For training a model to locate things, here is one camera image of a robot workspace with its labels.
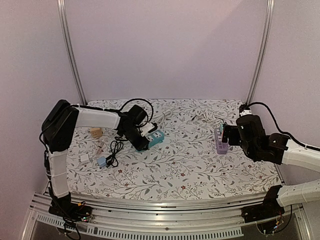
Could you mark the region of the purple power strip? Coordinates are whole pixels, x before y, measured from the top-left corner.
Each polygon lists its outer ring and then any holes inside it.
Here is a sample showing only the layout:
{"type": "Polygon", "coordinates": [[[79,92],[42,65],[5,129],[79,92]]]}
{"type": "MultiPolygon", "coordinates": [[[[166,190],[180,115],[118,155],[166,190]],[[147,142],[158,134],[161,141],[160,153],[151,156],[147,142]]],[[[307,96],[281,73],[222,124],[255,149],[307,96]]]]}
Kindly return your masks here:
{"type": "Polygon", "coordinates": [[[229,146],[227,143],[222,142],[222,133],[219,127],[214,129],[214,140],[217,154],[225,155],[228,152],[229,146]]]}

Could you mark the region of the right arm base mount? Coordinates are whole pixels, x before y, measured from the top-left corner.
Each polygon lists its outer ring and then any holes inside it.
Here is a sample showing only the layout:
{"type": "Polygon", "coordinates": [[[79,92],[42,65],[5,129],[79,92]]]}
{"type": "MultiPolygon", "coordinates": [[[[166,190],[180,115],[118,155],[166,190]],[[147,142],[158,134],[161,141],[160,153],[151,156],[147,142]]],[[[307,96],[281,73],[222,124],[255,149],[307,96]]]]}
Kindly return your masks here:
{"type": "Polygon", "coordinates": [[[256,222],[284,214],[284,208],[277,202],[278,192],[281,188],[282,185],[272,186],[267,191],[262,203],[243,207],[241,216],[244,222],[256,222]]]}

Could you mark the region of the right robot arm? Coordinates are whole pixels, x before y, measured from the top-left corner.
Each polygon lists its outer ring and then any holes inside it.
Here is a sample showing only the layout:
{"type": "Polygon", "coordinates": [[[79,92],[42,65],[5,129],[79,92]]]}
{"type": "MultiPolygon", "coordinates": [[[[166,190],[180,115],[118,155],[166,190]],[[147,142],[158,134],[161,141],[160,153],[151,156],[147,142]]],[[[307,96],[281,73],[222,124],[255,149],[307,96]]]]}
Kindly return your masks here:
{"type": "MultiPolygon", "coordinates": [[[[224,125],[222,142],[241,147],[244,155],[254,162],[271,162],[292,165],[319,172],[320,149],[296,143],[287,133],[267,135],[261,119],[247,114],[239,117],[235,125],[224,125]]],[[[269,218],[278,207],[308,203],[320,199],[320,181],[314,180],[296,185],[276,185],[264,197],[258,213],[269,218]]]]}

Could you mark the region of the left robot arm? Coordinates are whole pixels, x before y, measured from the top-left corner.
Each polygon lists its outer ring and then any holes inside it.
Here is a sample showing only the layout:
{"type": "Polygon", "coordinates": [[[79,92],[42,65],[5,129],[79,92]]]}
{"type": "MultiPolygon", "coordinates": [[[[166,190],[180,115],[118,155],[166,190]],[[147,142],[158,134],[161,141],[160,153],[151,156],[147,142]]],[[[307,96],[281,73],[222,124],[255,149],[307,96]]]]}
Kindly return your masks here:
{"type": "Polygon", "coordinates": [[[69,195],[67,183],[67,153],[76,128],[105,128],[116,130],[138,151],[148,149],[149,141],[140,128],[147,112],[134,105],[128,111],[70,104],[59,100],[41,126],[40,142],[44,145],[45,167],[52,194],[58,200],[55,209],[63,216],[74,213],[74,205],[64,197],[69,195]]]}

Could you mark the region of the teal blue power strip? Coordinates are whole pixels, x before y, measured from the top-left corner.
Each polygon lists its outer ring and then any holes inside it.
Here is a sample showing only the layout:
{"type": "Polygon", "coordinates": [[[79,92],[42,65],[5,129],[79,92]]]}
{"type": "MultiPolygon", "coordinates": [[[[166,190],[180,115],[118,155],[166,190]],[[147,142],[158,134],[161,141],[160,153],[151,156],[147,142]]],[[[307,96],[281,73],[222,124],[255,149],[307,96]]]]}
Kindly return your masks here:
{"type": "Polygon", "coordinates": [[[142,150],[136,150],[137,152],[146,151],[153,146],[162,143],[164,141],[165,135],[161,130],[156,130],[147,135],[146,138],[149,141],[148,146],[144,147],[142,150]]]}

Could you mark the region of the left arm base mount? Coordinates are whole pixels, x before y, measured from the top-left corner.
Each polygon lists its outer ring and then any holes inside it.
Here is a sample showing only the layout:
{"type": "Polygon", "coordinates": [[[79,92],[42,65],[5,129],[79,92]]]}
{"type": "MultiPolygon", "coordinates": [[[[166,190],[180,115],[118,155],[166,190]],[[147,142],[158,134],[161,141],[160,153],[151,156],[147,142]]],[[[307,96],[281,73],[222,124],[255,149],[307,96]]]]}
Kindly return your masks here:
{"type": "Polygon", "coordinates": [[[71,202],[70,195],[62,198],[53,196],[48,210],[50,214],[70,222],[88,222],[92,218],[92,211],[92,207],[88,206],[85,201],[71,202]]]}

